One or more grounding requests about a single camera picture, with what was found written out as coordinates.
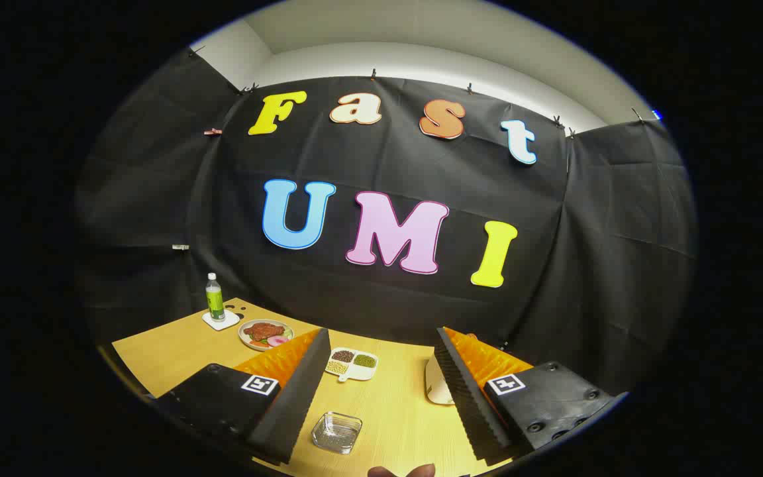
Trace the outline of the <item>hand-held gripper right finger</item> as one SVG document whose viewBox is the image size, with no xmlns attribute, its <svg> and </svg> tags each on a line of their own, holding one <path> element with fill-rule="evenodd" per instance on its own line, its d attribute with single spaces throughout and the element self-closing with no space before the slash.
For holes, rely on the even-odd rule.
<svg viewBox="0 0 763 477">
<path fill-rule="evenodd" d="M 454 329 L 436 335 L 434 357 L 464 432 L 489 465 L 551 452 L 626 398 L 555 360 L 533 366 Z"/>
</svg>

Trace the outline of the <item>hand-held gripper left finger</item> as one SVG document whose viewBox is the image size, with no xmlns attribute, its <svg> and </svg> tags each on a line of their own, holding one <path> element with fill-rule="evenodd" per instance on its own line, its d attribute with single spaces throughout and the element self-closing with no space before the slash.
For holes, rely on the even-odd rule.
<svg viewBox="0 0 763 477">
<path fill-rule="evenodd" d="M 155 405 L 225 452 L 288 464 L 330 352 L 328 329 L 312 330 L 234 368 L 208 364 Z"/>
</svg>

